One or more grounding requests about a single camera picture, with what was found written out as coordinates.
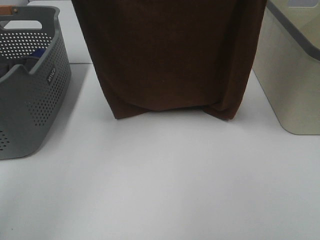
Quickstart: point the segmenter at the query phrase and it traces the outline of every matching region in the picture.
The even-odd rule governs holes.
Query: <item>beige plastic bin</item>
[[[318,2],[269,1],[253,64],[280,124],[298,135],[320,135]]]

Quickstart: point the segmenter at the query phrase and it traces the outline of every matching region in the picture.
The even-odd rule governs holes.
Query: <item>white surface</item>
[[[40,150],[0,161],[1,240],[319,240],[320,136],[284,131],[253,74],[232,121],[115,120],[71,68]]]
[[[28,6],[54,6],[60,9],[59,22],[63,40],[71,64],[91,64],[88,48],[82,34],[74,7],[70,0],[33,1]],[[9,22],[6,28],[19,28],[19,22]]]

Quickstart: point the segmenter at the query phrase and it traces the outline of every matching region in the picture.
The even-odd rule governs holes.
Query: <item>perforated basket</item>
[[[0,63],[46,51],[27,71],[15,65],[0,78],[0,159],[26,156],[39,148],[60,109],[71,70],[58,21],[59,9],[13,7],[0,21],[39,21],[41,29],[0,27]]]

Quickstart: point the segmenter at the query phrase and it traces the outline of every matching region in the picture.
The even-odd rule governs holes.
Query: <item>brown fabric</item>
[[[72,2],[117,119],[196,106],[235,116],[266,0]]]

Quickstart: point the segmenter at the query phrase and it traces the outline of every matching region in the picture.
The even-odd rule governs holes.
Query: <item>storage bin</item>
[[[39,21],[41,29],[0,27],[0,63],[46,49],[27,71],[15,65],[0,78],[0,159],[39,148],[64,100],[71,70],[58,21],[59,9],[14,6],[0,21]]]
[[[271,0],[253,70],[280,122],[290,133],[320,134],[320,4]]]

